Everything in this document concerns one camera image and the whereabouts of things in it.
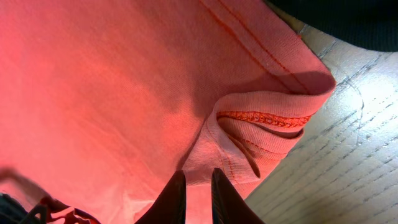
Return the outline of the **red t-shirt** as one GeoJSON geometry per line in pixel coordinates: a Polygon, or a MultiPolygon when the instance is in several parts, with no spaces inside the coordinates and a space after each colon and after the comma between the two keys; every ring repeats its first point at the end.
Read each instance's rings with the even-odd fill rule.
{"type": "Polygon", "coordinates": [[[247,197],[336,82],[260,1],[2,1],[1,192],[133,223],[172,174],[211,222],[211,174],[247,197]]]}

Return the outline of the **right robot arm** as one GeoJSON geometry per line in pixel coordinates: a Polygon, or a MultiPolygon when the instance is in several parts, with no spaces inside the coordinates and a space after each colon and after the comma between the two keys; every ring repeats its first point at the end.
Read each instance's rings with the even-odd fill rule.
{"type": "MultiPolygon", "coordinates": [[[[211,212],[213,224],[262,223],[247,206],[224,172],[215,168],[211,175],[211,212]]],[[[185,174],[177,170],[154,204],[138,219],[140,224],[185,224],[187,185],[185,174]]],[[[1,223],[89,223],[100,222],[92,215],[65,205],[49,196],[42,198],[30,211],[8,194],[1,194],[1,223]]]]}

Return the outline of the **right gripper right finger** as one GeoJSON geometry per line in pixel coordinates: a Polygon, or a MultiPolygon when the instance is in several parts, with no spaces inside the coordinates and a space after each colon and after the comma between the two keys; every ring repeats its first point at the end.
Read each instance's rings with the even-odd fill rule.
{"type": "Polygon", "coordinates": [[[211,209],[213,224],[264,224],[219,168],[211,176],[211,209]]]}

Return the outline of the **black garment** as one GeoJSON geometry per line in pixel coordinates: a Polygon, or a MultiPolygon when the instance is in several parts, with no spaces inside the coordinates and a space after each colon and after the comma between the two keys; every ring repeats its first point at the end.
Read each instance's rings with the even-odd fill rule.
{"type": "Polygon", "coordinates": [[[397,52],[397,0],[270,0],[294,18],[349,44],[397,52]]]}

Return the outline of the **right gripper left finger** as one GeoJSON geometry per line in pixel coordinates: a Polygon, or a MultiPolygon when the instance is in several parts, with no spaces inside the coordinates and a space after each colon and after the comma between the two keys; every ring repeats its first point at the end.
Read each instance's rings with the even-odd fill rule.
{"type": "Polygon", "coordinates": [[[186,207],[186,179],[183,171],[177,170],[136,224],[185,224],[186,207]]]}

